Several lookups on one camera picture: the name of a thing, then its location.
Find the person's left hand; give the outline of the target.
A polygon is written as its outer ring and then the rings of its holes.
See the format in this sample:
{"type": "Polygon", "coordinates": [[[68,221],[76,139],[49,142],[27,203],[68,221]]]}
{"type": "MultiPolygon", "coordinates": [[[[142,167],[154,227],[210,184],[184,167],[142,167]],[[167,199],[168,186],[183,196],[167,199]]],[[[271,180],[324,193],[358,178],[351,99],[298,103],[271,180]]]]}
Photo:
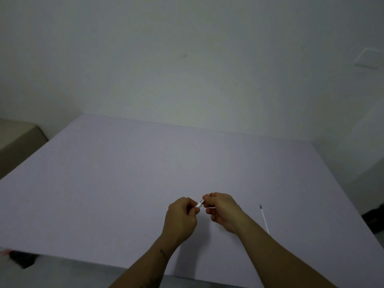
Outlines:
{"type": "Polygon", "coordinates": [[[187,206],[196,206],[197,202],[188,197],[181,197],[171,203],[166,212],[161,237],[176,249],[185,242],[197,226],[196,215],[187,215],[187,206]]]}

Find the person's right hand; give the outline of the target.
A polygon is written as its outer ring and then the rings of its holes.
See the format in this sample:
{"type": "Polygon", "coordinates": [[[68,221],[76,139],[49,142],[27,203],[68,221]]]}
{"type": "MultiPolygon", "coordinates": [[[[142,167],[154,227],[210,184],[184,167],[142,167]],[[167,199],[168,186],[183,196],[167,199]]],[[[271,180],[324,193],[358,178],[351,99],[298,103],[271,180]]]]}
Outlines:
{"type": "Polygon", "coordinates": [[[249,216],[242,210],[233,197],[226,193],[214,192],[218,196],[216,205],[204,205],[211,220],[220,224],[228,232],[239,236],[248,226],[249,216]]]}

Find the person's right forearm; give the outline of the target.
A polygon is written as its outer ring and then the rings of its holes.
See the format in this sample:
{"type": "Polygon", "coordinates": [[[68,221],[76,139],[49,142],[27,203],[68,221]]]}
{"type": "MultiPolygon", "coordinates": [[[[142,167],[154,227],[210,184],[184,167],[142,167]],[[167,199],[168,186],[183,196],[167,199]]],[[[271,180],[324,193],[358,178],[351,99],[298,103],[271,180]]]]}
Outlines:
{"type": "Polygon", "coordinates": [[[249,216],[241,216],[232,225],[265,288],[337,288],[249,216]]]}

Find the person's left forearm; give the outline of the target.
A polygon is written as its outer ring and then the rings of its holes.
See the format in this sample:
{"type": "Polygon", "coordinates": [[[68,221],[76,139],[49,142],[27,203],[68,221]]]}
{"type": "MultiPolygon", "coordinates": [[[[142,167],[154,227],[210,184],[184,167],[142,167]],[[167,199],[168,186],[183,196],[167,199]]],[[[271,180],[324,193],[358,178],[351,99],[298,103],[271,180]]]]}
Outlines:
{"type": "Polygon", "coordinates": [[[108,288],[159,288],[167,264],[183,241],[174,235],[161,235],[144,255],[108,288]]]}

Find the white pen refill black tip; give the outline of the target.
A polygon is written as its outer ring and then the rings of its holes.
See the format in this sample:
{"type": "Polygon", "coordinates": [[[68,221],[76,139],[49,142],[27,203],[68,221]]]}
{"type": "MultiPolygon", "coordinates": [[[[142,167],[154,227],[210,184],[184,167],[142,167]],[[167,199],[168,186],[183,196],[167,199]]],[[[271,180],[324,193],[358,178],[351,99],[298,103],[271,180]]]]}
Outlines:
{"type": "Polygon", "coordinates": [[[266,217],[265,217],[265,214],[264,214],[264,211],[263,211],[263,208],[262,208],[262,205],[259,204],[260,206],[260,210],[261,210],[261,214],[262,214],[262,218],[263,218],[263,222],[264,222],[264,225],[265,225],[265,230],[268,234],[270,234],[269,232],[269,229],[268,229],[268,225],[267,225],[267,222],[266,222],[266,217]]]}

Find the dark object on floor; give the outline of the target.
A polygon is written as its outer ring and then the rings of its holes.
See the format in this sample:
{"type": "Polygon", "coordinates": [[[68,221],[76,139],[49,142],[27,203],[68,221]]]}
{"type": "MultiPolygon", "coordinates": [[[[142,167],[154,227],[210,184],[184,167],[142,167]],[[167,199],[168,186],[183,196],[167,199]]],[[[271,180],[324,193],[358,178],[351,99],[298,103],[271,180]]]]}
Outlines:
{"type": "Polygon", "coordinates": [[[378,242],[384,247],[384,202],[379,207],[364,213],[361,217],[378,242]]]}

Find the black object with red part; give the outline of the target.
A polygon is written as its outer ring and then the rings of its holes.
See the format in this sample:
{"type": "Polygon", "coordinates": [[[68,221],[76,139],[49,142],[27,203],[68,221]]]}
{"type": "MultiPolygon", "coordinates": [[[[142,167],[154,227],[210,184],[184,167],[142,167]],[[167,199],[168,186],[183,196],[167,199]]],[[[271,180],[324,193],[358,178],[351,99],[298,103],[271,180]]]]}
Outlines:
{"type": "Polygon", "coordinates": [[[9,257],[20,268],[27,269],[35,264],[40,255],[34,253],[21,252],[16,250],[0,250],[0,257],[9,257]]]}

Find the beige cabinet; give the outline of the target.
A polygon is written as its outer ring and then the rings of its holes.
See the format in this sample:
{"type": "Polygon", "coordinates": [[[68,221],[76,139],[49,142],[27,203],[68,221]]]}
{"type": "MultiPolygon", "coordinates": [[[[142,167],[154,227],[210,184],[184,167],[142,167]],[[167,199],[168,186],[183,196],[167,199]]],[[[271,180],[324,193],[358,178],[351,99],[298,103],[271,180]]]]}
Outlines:
{"type": "Polygon", "coordinates": [[[0,119],[0,180],[48,141],[36,124],[0,119]]]}

